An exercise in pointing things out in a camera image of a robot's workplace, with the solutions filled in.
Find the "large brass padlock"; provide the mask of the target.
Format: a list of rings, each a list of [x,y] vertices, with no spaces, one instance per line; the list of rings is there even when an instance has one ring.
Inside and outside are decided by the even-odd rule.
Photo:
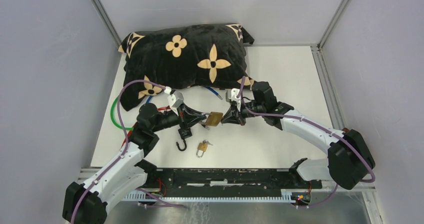
[[[209,129],[210,127],[216,127],[221,123],[223,116],[224,114],[222,112],[210,112],[207,115],[206,120],[203,121],[201,125],[206,129]]]

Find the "blue cable lock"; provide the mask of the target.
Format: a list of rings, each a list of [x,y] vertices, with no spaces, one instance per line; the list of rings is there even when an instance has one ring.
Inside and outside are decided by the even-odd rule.
[[[204,88],[206,88],[206,89],[208,89],[209,91],[211,91],[215,96],[217,96],[220,100],[223,100],[223,98],[222,98],[222,96],[216,91],[216,90],[214,90],[213,88],[211,88],[211,87],[204,87]],[[147,103],[150,103],[151,102],[151,100],[152,100],[152,98],[153,98],[153,96],[149,96],[148,98],[147,98],[147,100],[146,100],[146,104]]]

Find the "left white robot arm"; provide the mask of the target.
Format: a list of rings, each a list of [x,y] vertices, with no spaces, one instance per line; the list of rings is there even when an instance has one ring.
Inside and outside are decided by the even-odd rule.
[[[94,175],[67,187],[62,217],[71,224],[103,224],[127,194],[156,184],[155,165],[145,160],[159,141],[156,133],[174,126],[187,129],[206,119],[206,113],[185,104],[165,112],[153,103],[142,105],[134,130],[118,153]]]

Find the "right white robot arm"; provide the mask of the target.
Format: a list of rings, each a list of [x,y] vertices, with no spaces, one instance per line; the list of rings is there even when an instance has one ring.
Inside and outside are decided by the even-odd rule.
[[[358,183],[372,183],[376,177],[374,158],[363,138],[356,130],[340,130],[311,120],[293,106],[278,101],[266,81],[252,87],[253,99],[244,96],[242,89],[226,91],[230,107],[222,124],[243,126],[248,118],[262,117],[271,127],[294,134],[312,144],[324,154],[323,159],[304,158],[294,164],[289,183],[302,188],[309,181],[334,181],[346,190]]]

